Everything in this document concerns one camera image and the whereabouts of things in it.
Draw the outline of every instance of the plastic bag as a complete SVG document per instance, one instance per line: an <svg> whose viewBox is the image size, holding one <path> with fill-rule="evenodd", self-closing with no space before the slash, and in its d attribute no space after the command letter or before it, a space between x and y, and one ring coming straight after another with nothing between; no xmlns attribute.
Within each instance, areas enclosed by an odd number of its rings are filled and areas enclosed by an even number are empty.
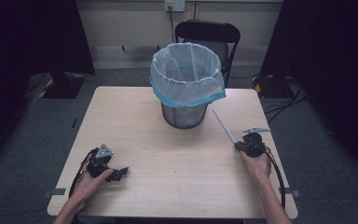
<svg viewBox="0 0 358 224"><path fill-rule="evenodd" d="M226 97L220 60L210 49L192 43L170 44L153 56L153 92L168 106L209 104Z"/></svg>

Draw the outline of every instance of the person's right hand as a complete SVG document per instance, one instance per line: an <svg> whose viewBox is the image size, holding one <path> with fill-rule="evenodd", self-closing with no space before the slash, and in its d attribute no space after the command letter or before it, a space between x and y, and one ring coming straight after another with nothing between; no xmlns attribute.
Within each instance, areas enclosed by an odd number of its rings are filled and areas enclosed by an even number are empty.
<svg viewBox="0 0 358 224"><path fill-rule="evenodd" d="M254 179L269 179L269 175L271 174L271 161L265 153L256 158L248 157L244 151L240 151L240 155L246 162L249 172Z"/></svg>

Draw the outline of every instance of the wooden table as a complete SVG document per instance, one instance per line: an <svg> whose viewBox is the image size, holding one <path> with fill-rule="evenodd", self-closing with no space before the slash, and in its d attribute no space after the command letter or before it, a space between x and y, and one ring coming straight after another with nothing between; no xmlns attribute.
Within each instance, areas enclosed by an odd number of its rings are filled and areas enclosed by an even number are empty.
<svg viewBox="0 0 358 224"><path fill-rule="evenodd" d="M98 88L57 184L57 189L66 189L65 195L52 196L48 213L58 215L81 161L91 149L106 144L115 153L108 166L130 170L119 182L103 183L80 215L264 217L258 189L213 107L238 140L244 129L268 127L253 90L228 89L227 98L208 105L198 127L180 130L166 123L152 88ZM288 187L271 134L261 135ZM270 180L279 195L274 171ZM292 194L286 195L286 211L290 218L297 216Z"/></svg>

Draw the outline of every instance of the black chair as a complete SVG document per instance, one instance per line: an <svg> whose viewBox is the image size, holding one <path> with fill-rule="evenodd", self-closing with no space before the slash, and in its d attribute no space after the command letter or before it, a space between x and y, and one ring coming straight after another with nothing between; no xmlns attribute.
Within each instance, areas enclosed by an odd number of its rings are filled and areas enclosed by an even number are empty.
<svg viewBox="0 0 358 224"><path fill-rule="evenodd" d="M241 39L240 31L232 24L215 21L189 20L181 21L175 28L175 41L200 44L212 50L222 64L222 75L226 77L227 86L235 49ZM228 55L228 44L232 44Z"/></svg>

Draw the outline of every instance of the chair seat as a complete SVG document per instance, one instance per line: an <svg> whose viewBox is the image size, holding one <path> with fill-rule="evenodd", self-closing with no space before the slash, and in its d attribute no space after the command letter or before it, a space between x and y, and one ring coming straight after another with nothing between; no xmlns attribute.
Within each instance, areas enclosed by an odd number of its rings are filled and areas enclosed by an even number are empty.
<svg viewBox="0 0 358 224"><path fill-rule="evenodd" d="M184 39L183 42L190 42L207 47L219 57L222 69L228 68L228 43L195 39Z"/></svg>

